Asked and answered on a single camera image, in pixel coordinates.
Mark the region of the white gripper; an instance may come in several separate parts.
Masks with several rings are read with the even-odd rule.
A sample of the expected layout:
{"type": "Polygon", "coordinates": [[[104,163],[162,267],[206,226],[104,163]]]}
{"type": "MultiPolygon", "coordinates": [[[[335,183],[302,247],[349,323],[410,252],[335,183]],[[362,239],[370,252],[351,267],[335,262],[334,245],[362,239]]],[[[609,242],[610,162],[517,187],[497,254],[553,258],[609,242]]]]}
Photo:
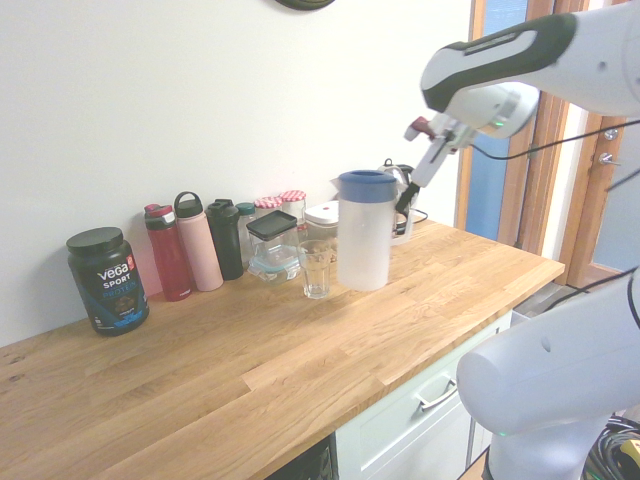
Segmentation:
{"type": "Polygon", "coordinates": [[[431,182],[444,160],[457,150],[455,140],[456,134],[453,130],[445,130],[433,136],[427,152],[411,173],[412,183],[398,198],[395,206],[398,213],[409,212],[410,201],[419,194],[421,188],[431,182]]]}

